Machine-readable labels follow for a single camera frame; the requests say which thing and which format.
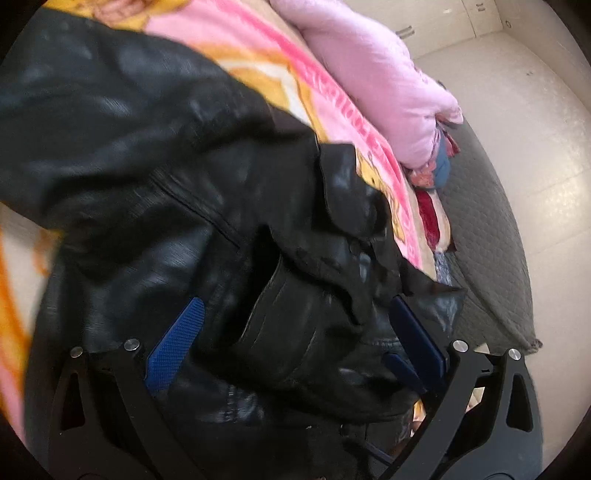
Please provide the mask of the navy patterned pillow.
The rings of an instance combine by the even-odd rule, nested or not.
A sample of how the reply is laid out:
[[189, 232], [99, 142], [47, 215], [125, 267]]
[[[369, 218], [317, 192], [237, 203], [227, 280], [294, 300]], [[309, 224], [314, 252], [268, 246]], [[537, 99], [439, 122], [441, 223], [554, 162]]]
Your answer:
[[453, 275], [446, 254], [443, 252], [435, 252], [434, 261], [437, 281], [444, 285], [453, 286]]

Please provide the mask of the black leather jacket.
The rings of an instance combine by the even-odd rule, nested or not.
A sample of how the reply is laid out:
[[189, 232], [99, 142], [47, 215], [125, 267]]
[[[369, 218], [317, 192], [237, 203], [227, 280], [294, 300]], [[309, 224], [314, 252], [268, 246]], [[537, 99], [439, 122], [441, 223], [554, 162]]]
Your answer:
[[368, 479], [416, 393], [384, 365], [404, 295], [450, 327], [459, 289], [415, 268], [390, 205], [325, 143], [176, 42], [39, 9], [1, 65], [1, 200], [62, 236], [35, 321], [25, 438], [48, 465], [70, 352], [151, 350], [205, 317], [154, 402], [208, 479]]

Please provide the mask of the pink cartoon football blanket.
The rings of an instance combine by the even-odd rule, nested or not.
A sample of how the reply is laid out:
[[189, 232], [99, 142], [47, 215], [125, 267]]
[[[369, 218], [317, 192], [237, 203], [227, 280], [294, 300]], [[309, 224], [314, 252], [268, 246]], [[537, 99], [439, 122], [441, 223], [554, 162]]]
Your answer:
[[[391, 148], [304, 42], [260, 1], [151, 1], [113, 30], [178, 41], [221, 65], [266, 101], [311, 126], [322, 141], [358, 150], [358, 172], [391, 204], [396, 242], [416, 267], [436, 277], [417, 198]], [[40, 298], [57, 235], [1, 208], [1, 411], [24, 433], [24, 381]]]

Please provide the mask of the grey quilted headboard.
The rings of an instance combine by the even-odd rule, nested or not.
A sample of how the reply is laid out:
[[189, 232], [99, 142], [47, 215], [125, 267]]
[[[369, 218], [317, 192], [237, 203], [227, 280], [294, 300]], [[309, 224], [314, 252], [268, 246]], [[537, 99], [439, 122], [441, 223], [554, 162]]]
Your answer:
[[451, 223], [447, 279], [465, 293], [455, 332], [494, 354], [538, 352], [533, 296], [518, 225], [501, 181], [469, 123], [451, 129], [460, 152], [438, 191]]

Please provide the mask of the white glossy wardrobe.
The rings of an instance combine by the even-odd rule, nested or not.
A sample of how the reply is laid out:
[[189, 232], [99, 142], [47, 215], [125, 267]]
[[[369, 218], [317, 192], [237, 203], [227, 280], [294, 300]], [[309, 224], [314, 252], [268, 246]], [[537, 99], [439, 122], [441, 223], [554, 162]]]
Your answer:
[[414, 58], [503, 29], [495, 1], [361, 0], [346, 5], [393, 30]]

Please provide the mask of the red striped pillow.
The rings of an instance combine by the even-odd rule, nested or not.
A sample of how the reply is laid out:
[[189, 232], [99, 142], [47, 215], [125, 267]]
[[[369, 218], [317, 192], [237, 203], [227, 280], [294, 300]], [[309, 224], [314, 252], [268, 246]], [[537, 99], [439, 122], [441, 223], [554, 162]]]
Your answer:
[[455, 252], [451, 223], [436, 191], [417, 189], [415, 195], [427, 244], [433, 252]]

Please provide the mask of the light pink quilt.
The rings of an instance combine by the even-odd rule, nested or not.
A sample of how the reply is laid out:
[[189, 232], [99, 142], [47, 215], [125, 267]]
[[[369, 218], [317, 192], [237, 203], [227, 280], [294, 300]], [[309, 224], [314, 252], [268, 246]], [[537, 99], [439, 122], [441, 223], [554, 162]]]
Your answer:
[[439, 123], [461, 125], [456, 97], [422, 72], [399, 36], [341, 1], [273, 1], [409, 170], [453, 156]]

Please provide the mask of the blue floral pillow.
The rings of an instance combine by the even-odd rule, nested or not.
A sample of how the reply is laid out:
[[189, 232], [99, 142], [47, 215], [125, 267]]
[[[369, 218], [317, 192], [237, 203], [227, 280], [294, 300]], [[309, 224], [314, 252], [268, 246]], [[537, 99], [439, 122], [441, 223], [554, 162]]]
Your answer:
[[439, 144], [431, 160], [418, 170], [408, 172], [408, 180], [418, 189], [438, 190], [445, 186], [451, 174], [451, 159], [460, 153], [460, 147], [453, 137], [440, 129]]

